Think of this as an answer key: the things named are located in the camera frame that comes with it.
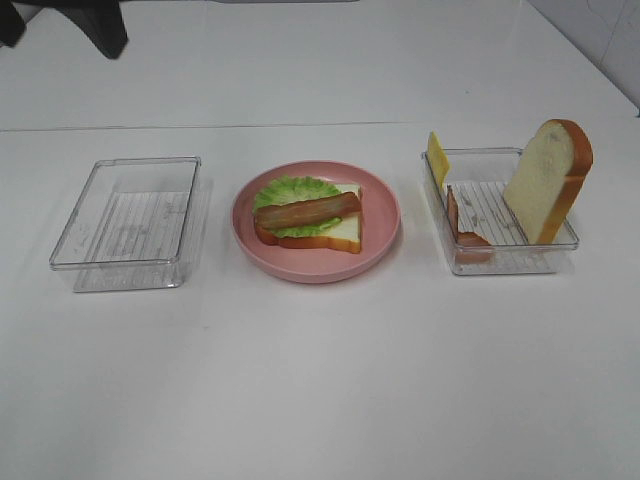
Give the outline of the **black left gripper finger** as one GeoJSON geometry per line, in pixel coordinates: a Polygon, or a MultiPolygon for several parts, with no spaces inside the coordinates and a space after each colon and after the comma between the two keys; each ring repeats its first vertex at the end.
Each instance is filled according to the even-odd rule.
{"type": "Polygon", "coordinates": [[[0,0],[0,41],[15,47],[25,32],[25,22],[10,0],[0,0]]]}
{"type": "Polygon", "coordinates": [[[118,59],[128,43],[118,0],[42,0],[29,4],[63,14],[108,59],[118,59]]]}

